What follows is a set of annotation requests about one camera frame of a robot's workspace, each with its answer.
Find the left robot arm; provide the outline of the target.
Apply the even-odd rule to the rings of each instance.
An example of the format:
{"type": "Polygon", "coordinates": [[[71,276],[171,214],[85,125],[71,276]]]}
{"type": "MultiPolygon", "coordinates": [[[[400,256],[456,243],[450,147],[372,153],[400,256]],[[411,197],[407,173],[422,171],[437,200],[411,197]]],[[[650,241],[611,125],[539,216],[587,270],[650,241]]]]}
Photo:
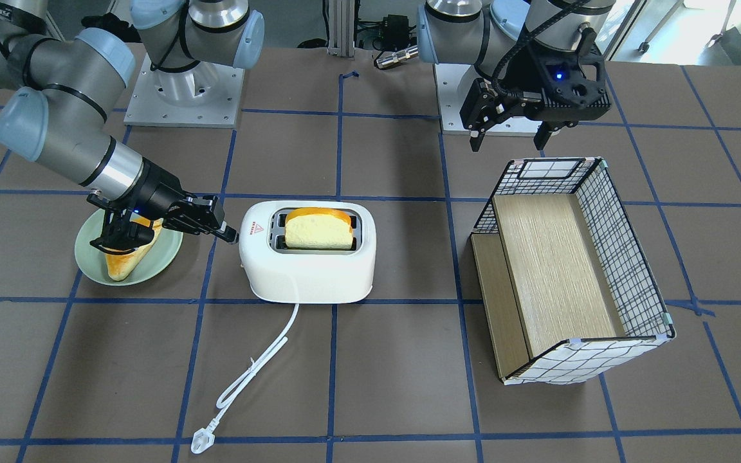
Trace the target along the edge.
{"type": "Polygon", "coordinates": [[[539,123],[543,149],[553,134],[605,115],[605,59],[596,37],[612,1],[426,1],[418,9],[420,59],[470,65],[459,117],[479,150],[486,132],[523,117],[539,123]]]}

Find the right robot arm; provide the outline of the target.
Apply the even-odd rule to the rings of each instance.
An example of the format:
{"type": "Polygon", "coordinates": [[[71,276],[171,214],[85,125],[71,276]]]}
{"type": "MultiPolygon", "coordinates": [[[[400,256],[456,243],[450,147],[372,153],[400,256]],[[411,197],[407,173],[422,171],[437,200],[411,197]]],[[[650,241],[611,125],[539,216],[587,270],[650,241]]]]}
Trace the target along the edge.
{"type": "MultiPolygon", "coordinates": [[[[235,243],[217,196],[183,190],[176,176],[103,130],[136,68],[123,39],[94,27],[54,39],[46,12],[44,1],[0,1],[0,89],[14,91],[0,112],[0,143],[90,190],[87,201],[105,212],[91,245],[106,254],[152,243],[152,226],[133,214],[235,243]]],[[[264,16],[246,1],[133,1],[131,15],[154,73],[250,69],[264,46],[264,16]]]]}

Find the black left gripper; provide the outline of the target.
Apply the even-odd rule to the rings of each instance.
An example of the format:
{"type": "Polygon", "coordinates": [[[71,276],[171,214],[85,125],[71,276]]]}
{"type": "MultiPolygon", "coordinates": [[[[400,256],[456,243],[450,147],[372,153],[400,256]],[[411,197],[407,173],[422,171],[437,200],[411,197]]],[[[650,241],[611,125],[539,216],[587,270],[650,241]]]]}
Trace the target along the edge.
{"type": "Polygon", "coordinates": [[[518,53],[517,65],[517,87],[541,94],[540,102],[523,109],[522,102],[510,96],[504,100],[485,79],[474,79],[459,111],[473,152],[480,149],[489,129],[509,118],[524,115],[543,121],[535,132],[535,149],[544,150],[553,134],[567,128],[567,122],[597,120],[612,107],[605,58],[597,45],[584,56],[527,45],[518,53]]]}

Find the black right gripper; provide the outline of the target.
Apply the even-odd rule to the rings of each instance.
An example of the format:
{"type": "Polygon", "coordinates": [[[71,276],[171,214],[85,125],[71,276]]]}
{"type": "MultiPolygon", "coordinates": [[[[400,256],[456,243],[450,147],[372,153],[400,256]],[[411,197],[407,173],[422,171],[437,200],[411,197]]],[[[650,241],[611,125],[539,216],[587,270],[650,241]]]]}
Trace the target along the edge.
{"type": "Polygon", "coordinates": [[[235,244],[238,232],[224,221],[220,197],[183,190],[179,179],[152,161],[142,161],[142,172],[129,196],[129,208],[145,219],[163,219],[169,230],[189,235],[214,235],[235,244]],[[181,201],[181,215],[168,217],[174,203],[181,201]]]}

